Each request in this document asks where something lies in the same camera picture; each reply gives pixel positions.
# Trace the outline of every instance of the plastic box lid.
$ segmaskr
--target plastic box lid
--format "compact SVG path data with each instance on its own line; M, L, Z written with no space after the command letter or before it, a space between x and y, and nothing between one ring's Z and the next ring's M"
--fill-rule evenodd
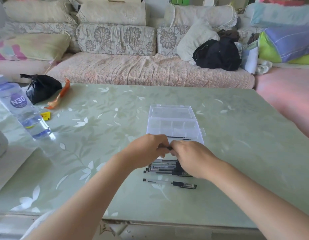
M165 134L172 140L198 141L204 144L198 121L191 106L152 104L147 133Z

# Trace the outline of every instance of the right hand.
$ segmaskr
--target right hand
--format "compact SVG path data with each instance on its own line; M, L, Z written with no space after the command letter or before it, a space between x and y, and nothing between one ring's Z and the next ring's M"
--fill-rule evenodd
M213 172L222 162L208 148L196 141L173 140L171 154L176 156L182 168L190 175L211 180Z

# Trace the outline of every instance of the table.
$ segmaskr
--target table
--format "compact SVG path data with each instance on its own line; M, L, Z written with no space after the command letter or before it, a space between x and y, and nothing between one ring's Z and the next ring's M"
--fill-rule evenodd
M61 206L113 154L145 134L151 104L190 105L213 153L309 214L309 139L254 90L94 84L72 84L52 111L48 124L57 137L58 161L52 164L35 150L0 191L0 213L41 215ZM35 143L1 105L0 129L10 143ZM143 178L143 169L127 178L104 219L256 228L208 181L177 178L198 185L189 190Z

